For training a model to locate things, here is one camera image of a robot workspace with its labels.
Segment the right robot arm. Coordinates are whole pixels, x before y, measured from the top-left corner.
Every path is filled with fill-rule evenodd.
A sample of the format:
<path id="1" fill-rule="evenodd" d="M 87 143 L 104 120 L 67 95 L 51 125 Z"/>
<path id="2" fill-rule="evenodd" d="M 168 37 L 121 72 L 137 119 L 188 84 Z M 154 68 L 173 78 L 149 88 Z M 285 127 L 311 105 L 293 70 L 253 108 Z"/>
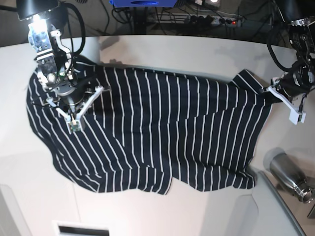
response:
<path id="1" fill-rule="evenodd" d="M 85 25 L 78 8 L 60 0 L 18 0 L 16 8 L 19 20 L 30 21 L 28 41 L 36 51 L 37 77 L 43 89 L 54 92 L 72 113 L 88 109 L 94 93 L 74 70 L 86 42 Z M 62 43 L 63 29 L 70 25 L 69 10 L 79 21 L 81 44 L 77 50 Z"/>

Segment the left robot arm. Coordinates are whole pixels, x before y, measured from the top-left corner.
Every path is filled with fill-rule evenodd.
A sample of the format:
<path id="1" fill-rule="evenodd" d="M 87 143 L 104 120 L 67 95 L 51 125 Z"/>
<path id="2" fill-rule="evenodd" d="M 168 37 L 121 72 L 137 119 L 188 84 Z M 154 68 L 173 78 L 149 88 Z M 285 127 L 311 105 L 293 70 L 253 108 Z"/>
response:
<path id="1" fill-rule="evenodd" d="M 276 91 L 289 101 L 307 94 L 315 86 L 315 2 L 313 0 L 275 0 L 281 22 L 269 33 L 267 48 L 274 63 L 284 72 L 274 82 Z M 283 66 L 277 59 L 271 40 L 281 30 L 286 30 L 297 61 L 291 67 Z"/>

